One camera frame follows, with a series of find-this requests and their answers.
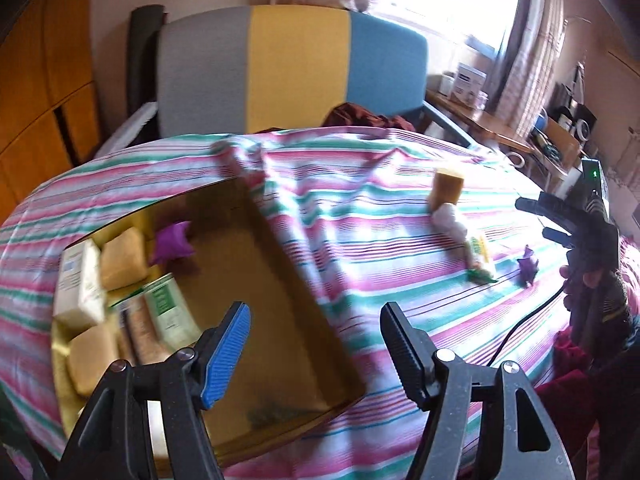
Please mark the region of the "gloved right hand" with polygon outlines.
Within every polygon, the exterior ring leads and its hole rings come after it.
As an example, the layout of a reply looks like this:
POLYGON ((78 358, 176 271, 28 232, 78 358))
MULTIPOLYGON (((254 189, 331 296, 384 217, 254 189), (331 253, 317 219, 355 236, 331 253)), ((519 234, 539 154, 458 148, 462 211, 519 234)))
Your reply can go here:
POLYGON ((603 312, 605 270, 592 270, 578 275, 575 268, 566 264, 560 269, 560 275, 564 280, 563 304, 568 312, 603 312))

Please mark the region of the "black jacket forearm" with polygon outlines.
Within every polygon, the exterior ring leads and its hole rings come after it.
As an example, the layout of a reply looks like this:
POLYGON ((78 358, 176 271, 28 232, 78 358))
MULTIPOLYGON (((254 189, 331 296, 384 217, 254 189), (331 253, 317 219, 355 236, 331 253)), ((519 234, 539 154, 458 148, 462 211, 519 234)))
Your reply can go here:
POLYGON ((639 341, 631 337, 624 284, 602 270, 582 276, 594 291, 591 310, 597 315, 582 333, 580 348, 591 354, 589 370, 577 387, 578 422, 589 434, 599 427, 599 477, 639 477, 639 341))

